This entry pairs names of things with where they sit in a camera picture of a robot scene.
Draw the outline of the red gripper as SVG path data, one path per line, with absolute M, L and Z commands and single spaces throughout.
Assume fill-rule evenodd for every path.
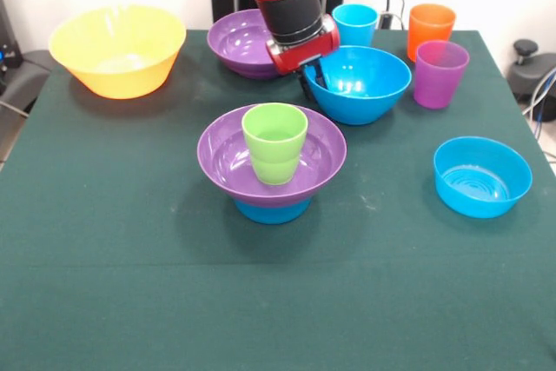
M 266 50 L 277 72 L 286 75 L 296 72 L 304 96 L 312 99 L 307 79 L 300 68 L 306 65 L 314 70 L 315 82 L 323 89 L 327 87 L 322 72 L 320 57 L 327 56 L 340 47 L 340 34 L 334 19 L 326 14 L 322 19 L 322 28 L 307 41 L 294 46 L 280 45 L 274 39 L 266 41 Z

